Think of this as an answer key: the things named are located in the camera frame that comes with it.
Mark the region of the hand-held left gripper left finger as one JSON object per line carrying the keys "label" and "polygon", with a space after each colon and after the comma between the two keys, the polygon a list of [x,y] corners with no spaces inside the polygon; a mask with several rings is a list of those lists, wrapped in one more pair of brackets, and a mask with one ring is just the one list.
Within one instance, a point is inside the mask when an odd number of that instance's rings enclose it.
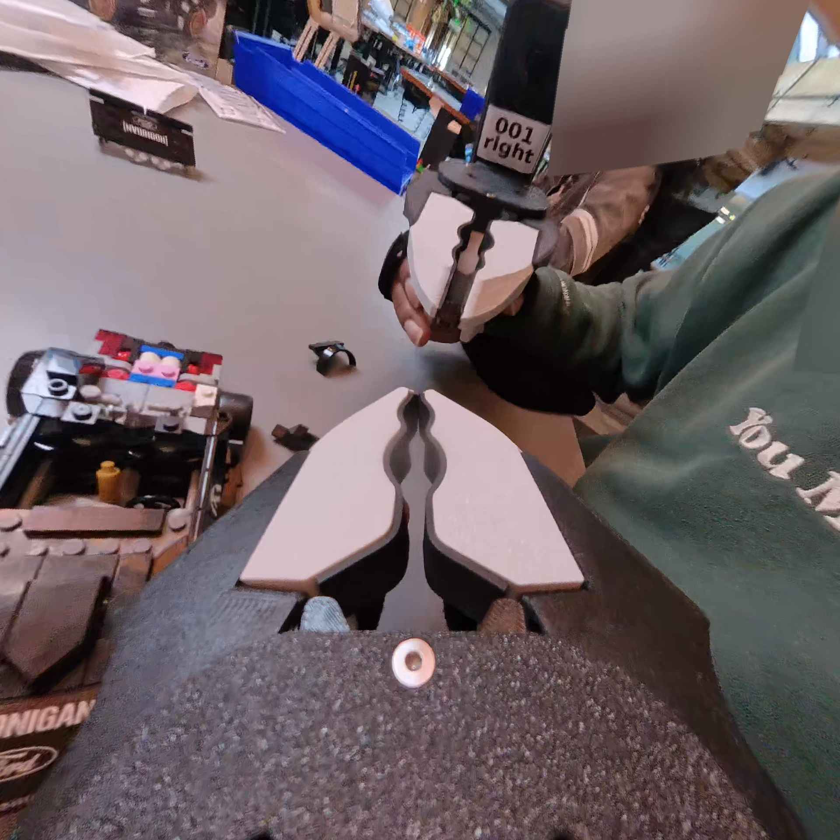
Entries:
{"label": "hand-held left gripper left finger", "polygon": [[239,575],[255,589],[317,592],[383,544],[403,504],[386,457],[414,396],[398,387],[343,420],[308,451]]}

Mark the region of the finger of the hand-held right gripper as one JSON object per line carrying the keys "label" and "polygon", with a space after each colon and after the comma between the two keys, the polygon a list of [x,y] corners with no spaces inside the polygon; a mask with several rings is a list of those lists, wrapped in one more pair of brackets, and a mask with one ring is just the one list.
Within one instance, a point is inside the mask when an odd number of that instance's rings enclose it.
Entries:
{"label": "finger of the hand-held right gripper", "polygon": [[431,194],[409,229],[408,263],[413,286],[427,313],[435,317],[444,303],[458,253],[469,242],[475,212],[451,196]]}
{"label": "finger of the hand-held right gripper", "polygon": [[539,230],[523,222],[495,220],[485,240],[490,243],[479,259],[458,323],[462,343],[473,340],[520,296],[533,272]]}

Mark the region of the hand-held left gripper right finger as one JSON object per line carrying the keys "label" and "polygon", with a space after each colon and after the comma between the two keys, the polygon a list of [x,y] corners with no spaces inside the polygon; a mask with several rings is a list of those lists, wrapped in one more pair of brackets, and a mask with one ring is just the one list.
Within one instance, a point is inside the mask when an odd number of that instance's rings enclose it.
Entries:
{"label": "hand-held left gripper right finger", "polygon": [[435,548],[512,595],[580,590],[584,573],[519,446],[439,392],[422,405]]}

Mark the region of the small black lego arch piece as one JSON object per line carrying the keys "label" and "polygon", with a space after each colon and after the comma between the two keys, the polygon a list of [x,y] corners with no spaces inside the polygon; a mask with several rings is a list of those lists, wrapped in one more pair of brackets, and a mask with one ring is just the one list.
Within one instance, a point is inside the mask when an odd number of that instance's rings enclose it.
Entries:
{"label": "small black lego arch piece", "polygon": [[310,343],[308,349],[316,357],[316,371],[322,376],[335,370],[357,366],[354,353],[342,341],[330,340]]}

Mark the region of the black lego car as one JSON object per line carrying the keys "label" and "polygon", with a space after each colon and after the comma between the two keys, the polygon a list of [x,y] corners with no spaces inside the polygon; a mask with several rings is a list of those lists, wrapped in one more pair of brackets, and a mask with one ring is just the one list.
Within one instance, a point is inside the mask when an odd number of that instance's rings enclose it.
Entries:
{"label": "black lego car", "polygon": [[254,400],[223,357],[100,330],[7,379],[2,837],[95,707],[109,622],[236,502]]}

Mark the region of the black lego roof panel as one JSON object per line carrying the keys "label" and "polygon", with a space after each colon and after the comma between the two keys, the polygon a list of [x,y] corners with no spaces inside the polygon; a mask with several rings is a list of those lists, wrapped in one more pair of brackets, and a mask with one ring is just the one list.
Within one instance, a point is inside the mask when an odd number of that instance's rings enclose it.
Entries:
{"label": "black lego roof panel", "polygon": [[131,162],[163,172],[194,173],[192,125],[99,90],[89,91],[89,108],[103,150],[120,150]]}

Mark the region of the person's right forearm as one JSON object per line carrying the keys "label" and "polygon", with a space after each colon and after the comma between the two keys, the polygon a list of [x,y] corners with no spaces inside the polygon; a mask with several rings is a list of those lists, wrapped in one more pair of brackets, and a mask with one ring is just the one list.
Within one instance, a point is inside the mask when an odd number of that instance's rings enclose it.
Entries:
{"label": "person's right forearm", "polygon": [[838,209],[838,168],[777,185],[672,271],[588,287],[539,270],[508,327],[595,393],[652,397],[725,333],[734,353],[798,344]]}

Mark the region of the lego set box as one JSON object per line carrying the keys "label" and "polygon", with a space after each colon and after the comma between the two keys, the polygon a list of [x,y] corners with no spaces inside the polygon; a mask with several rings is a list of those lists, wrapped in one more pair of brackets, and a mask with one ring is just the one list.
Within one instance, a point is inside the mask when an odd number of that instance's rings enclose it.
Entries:
{"label": "lego set box", "polygon": [[224,39],[225,1],[76,1],[166,64],[214,78]]}

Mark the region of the person's right hand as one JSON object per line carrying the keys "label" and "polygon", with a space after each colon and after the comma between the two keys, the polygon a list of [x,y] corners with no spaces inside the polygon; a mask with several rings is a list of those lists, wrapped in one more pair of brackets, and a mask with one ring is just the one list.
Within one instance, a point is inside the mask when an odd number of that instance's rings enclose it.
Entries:
{"label": "person's right hand", "polygon": [[402,260],[395,275],[392,283],[391,300],[402,330],[417,348],[422,348],[429,343],[449,344],[460,342],[457,328],[451,329],[432,324],[413,288],[407,258]]}

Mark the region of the black wrist rest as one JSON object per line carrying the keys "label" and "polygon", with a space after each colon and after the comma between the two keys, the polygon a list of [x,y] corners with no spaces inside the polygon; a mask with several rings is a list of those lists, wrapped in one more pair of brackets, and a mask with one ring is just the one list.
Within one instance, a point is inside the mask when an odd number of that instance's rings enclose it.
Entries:
{"label": "black wrist rest", "polygon": [[494,318],[460,346],[494,394],[525,410],[585,415],[596,396],[613,391],[609,377],[580,355],[573,333],[542,329],[522,314]]}

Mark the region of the printed white paper sheet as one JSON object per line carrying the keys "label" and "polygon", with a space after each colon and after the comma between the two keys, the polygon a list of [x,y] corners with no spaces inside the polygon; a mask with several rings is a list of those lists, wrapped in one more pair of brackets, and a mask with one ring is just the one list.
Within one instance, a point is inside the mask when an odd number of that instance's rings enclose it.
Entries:
{"label": "printed white paper sheet", "polygon": [[218,84],[202,85],[199,86],[198,91],[205,103],[221,120],[280,134],[286,133],[273,112],[235,87]]}

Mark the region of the crumpled white paper bag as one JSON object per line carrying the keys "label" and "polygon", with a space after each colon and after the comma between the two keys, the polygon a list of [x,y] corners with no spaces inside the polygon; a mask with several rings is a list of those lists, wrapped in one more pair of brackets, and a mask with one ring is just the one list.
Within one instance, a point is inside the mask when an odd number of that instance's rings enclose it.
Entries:
{"label": "crumpled white paper bag", "polygon": [[90,91],[167,113],[198,93],[185,72],[72,2],[2,2],[2,52]]}

